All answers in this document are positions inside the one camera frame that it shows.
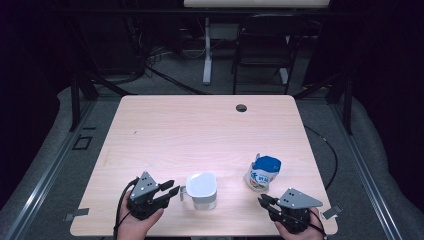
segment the chair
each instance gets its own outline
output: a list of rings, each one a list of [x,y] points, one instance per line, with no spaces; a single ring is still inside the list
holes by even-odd
[[[234,74],[233,94],[236,94],[238,66],[288,69],[284,90],[287,94],[299,42],[308,28],[301,16],[255,14],[239,25],[231,72]]]

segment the metal rail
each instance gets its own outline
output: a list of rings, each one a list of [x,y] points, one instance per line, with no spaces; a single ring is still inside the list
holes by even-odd
[[[49,190],[53,186],[57,176],[60,173],[65,161],[68,151],[72,148],[72,144],[79,136],[79,132],[82,130],[84,121],[88,118],[91,111],[93,110],[95,102],[87,102],[87,105],[83,108],[81,113],[81,123],[77,126],[74,132],[69,132],[63,145],[59,149],[56,159],[46,169],[37,186],[34,188],[31,196],[28,198],[25,206],[21,213],[16,218],[12,227],[10,228],[6,239],[23,239],[25,234],[34,220],[38,210],[43,204],[44,199],[47,197]]]
[[[353,135],[349,135],[344,128],[342,122],[342,113],[340,108],[337,105],[330,105],[330,109],[334,116],[339,119],[337,121],[338,127],[340,131],[344,135],[344,138],[347,140],[350,149],[352,150],[352,154],[355,159],[355,165],[359,173],[359,177],[361,178],[362,184],[364,185],[364,189],[368,194],[368,197],[371,201],[371,204],[377,214],[378,219],[380,220],[381,226],[383,227],[384,232],[386,233],[387,239],[393,240],[401,240],[402,235],[400,234],[395,221],[393,220],[389,209],[387,208],[386,202],[384,201],[383,196],[380,194],[378,187],[372,177],[367,164],[356,144],[355,138]]]

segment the table hole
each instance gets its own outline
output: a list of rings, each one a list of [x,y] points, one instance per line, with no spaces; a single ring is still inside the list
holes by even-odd
[[[247,107],[244,104],[239,104],[239,105],[236,106],[236,110],[237,110],[237,112],[246,112]]]

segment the black cable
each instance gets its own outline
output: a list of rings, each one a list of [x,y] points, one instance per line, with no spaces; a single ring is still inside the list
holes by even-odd
[[[327,236],[327,234],[325,233],[325,230],[324,230],[324,224],[322,224],[322,221],[321,221],[321,219],[318,217],[318,215],[316,214],[316,213],[314,213],[313,211],[311,211],[310,209],[308,209],[308,211],[310,212],[310,213],[312,213],[317,219],[318,219],[318,222],[319,222],[319,224],[321,224],[321,229],[322,229],[322,232],[321,232],[321,234],[323,234],[323,237],[324,237],[324,239],[328,239],[328,236]]]
[[[171,51],[167,50],[166,47],[156,47],[156,48],[153,48],[151,50],[150,57],[154,57],[156,55],[161,55],[161,54],[167,53],[167,52],[171,52]]]
[[[118,228],[121,225],[122,221],[124,221],[124,219],[131,213],[131,211],[130,211],[124,218],[122,218],[121,221],[119,221],[119,214],[121,212],[122,201],[124,200],[124,196],[127,193],[128,188],[137,184],[138,179],[139,178],[137,177],[136,179],[134,179],[130,183],[128,183],[128,185],[125,187],[124,191],[121,194],[121,198],[119,198],[118,208],[116,210],[115,227],[113,227],[113,238],[114,239],[117,239],[117,237],[118,237]]]
[[[128,78],[125,79],[120,79],[120,80],[107,80],[110,83],[113,83],[115,85],[120,85],[120,84],[125,84],[125,83],[130,83],[130,82],[134,82],[135,80],[141,78],[143,76],[143,72],[136,72],[134,74],[131,74]],[[91,81],[94,84],[101,84],[98,83],[95,79],[91,79]]]
[[[146,66],[146,68],[149,69],[154,74],[158,75],[159,77],[165,79],[168,82],[171,82],[171,83],[175,84],[177,87],[179,87],[179,88],[181,88],[181,89],[183,89],[183,90],[185,90],[185,91],[187,91],[189,93],[194,93],[194,94],[198,94],[198,95],[211,95],[210,93],[203,92],[203,91],[197,90],[195,88],[192,88],[190,86],[187,86],[187,85],[185,85],[185,84],[183,84],[183,83],[181,83],[181,82],[179,82],[179,81],[171,78],[170,76],[167,76],[167,75],[165,75],[165,74],[163,74],[163,73],[161,73],[161,72],[153,69],[150,66]]]
[[[306,129],[308,129],[308,130],[310,130],[311,132],[313,132],[313,133],[315,133],[318,137],[320,137],[326,144],[327,144],[327,146],[331,149],[331,151],[333,152],[333,154],[334,154],[334,161],[335,161],[335,167],[334,167],[334,172],[333,172],[333,175],[331,176],[331,178],[330,178],[330,181],[327,183],[327,185],[325,186],[325,190],[327,190],[329,187],[330,187],[330,185],[333,183],[333,181],[334,181],[334,178],[336,177],[336,173],[337,173],[337,170],[338,170],[338,168],[339,168],[339,159],[338,159],[338,157],[337,157],[337,153],[336,153],[336,151],[334,150],[334,148],[333,148],[333,146],[331,146],[331,144],[327,141],[327,139],[325,138],[325,137],[323,137],[323,136],[321,136],[321,134],[319,134],[319,133],[317,133],[316,131],[314,131],[312,128],[310,128],[310,127],[308,127],[308,126],[306,126],[306,125],[303,125]]]

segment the finger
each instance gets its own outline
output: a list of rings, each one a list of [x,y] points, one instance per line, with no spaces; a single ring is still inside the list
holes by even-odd
[[[318,219],[318,217],[319,217],[318,209],[317,208],[310,208],[309,210],[311,211],[311,214],[310,214],[311,224],[323,229],[323,226],[322,226],[320,220]]]
[[[158,209],[155,213],[152,214],[148,219],[144,220],[148,228],[151,228],[163,215],[163,208]]]
[[[127,208],[127,204],[128,204],[128,198],[131,194],[131,191],[128,191],[125,193],[124,198],[122,199],[122,204],[121,204],[121,209],[119,211],[119,218],[120,220],[122,220],[125,215],[127,215],[127,213],[129,212],[128,208]]]

